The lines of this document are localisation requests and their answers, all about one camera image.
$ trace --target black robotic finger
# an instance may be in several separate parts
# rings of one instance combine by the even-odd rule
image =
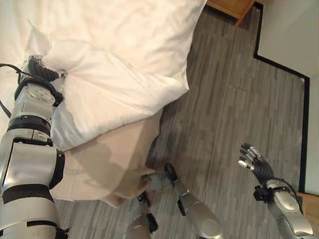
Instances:
[[[245,150],[249,149],[252,145],[251,144],[248,144],[248,143],[244,143],[241,145],[241,147]]]
[[[174,181],[178,179],[178,176],[176,174],[175,168],[170,163],[167,163],[164,167],[165,174],[172,183],[172,186],[174,187]]]

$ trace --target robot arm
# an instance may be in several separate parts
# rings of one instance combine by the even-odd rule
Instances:
[[[173,165],[165,166],[165,173],[178,196],[178,207],[196,234],[203,239],[224,239],[223,228],[212,211],[197,199],[179,180]]]
[[[284,180],[274,177],[271,166],[253,146],[246,143],[240,152],[243,155],[238,164],[251,170],[261,184],[255,187],[255,199],[268,204],[282,238],[316,239],[298,201],[290,194],[290,188],[293,188]]]
[[[127,228],[123,239],[151,239],[151,234],[155,232],[159,226],[155,217],[150,212],[150,201],[146,192],[138,197],[139,206],[135,211],[133,221]]]
[[[49,189],[62,180],[64,154],[50,139],[52,106],[62,100],[58,74],[31,56],[19,77],[15,106],[0,143],[0,238],[65,239]]]

